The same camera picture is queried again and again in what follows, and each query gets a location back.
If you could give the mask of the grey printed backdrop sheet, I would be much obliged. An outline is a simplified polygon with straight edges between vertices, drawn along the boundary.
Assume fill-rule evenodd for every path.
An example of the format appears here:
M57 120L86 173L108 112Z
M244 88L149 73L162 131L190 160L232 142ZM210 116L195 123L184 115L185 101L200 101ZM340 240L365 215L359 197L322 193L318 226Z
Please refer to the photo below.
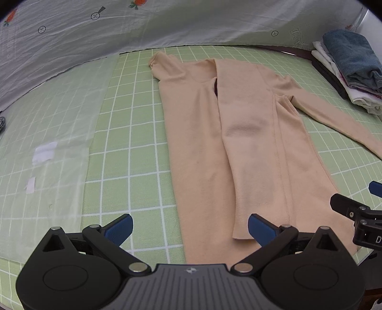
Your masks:
M183 45L308 50L355 30L359 1L23 1L1 16L1 108L51 77L111 54Z

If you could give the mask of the dark wooden bed frame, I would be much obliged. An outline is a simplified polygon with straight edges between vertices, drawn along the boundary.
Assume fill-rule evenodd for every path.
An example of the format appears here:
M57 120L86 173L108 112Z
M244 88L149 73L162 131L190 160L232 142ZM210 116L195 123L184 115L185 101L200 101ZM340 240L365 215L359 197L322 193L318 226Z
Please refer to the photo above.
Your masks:
M299 57L301 59L309 60L311 61L314 57L311 54L310 50L304 50L300 48L293 48L293 47L284 47L284 46L268 46L268 45L234 45L234 47L240 47L240 48L250 48L250 49L258 49L258 50L266 50L271 52L279 52L282 54L287 54L290 56Z

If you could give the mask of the folded black garment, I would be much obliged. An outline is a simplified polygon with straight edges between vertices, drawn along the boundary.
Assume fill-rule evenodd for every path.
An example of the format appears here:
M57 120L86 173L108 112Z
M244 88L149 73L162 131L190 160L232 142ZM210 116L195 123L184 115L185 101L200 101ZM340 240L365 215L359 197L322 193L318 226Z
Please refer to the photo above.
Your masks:
M342 99L350 100L348 93L346 92L343 85L340 83L339 79L329 71L319 60L313 58L311 60L311 64L313 67L326 79L326 81L334 87L337 93L340 95Z

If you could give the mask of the beige long-sleeve garment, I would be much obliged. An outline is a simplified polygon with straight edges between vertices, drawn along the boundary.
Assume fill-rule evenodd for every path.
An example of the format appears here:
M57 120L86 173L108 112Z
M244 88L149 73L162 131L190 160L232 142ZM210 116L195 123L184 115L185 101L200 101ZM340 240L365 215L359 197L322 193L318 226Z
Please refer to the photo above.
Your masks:
M381 155L381 141L290 76L233 59L182 62L156 53L170 170L186 262L233 265L258 250L256 213L302 232L331 227L349 253L352 222L331 210L337 192L301 114Z

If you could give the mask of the blue plaid shirt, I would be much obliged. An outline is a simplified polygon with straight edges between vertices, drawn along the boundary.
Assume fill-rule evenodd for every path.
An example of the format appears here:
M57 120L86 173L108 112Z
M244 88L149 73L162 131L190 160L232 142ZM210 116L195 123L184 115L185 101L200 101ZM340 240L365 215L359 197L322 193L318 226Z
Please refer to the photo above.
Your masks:
M6 127L6 118L4 116L0 117L0 133L4 131Z

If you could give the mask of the folded blue denim jeans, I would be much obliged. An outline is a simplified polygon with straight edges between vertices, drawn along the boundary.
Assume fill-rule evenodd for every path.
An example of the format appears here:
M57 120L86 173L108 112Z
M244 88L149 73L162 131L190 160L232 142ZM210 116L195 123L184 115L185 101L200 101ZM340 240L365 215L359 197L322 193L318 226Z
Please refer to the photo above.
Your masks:
M349 87L381 93L381 62L366 37L338 29L325 33L323 43Z

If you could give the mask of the green checkered bed sheet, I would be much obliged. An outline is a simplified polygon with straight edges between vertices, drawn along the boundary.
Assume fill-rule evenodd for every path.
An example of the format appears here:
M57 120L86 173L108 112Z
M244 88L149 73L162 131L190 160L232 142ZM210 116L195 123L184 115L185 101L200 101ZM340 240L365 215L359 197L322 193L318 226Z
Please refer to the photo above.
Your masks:
M343 100L308 59L231 46L172 47L166 53L182 61L216 58L265 65L281 76L291 76L381 137L381 120ZM89 148L81 225L105 224L130 213L133 234L123 248L150 265L178 264L185 262L185 254L158 82L148 66L153 54L153 50L122 54L107 78L108 89ZM51 136L65 134L73 140L84 104L82 87L95 79L89 70L71 70L8 109L1 136L2 232L34 222L42 213L42 197L29 203L21 193L28 179L37 178L39 172L14 155L34 150Z

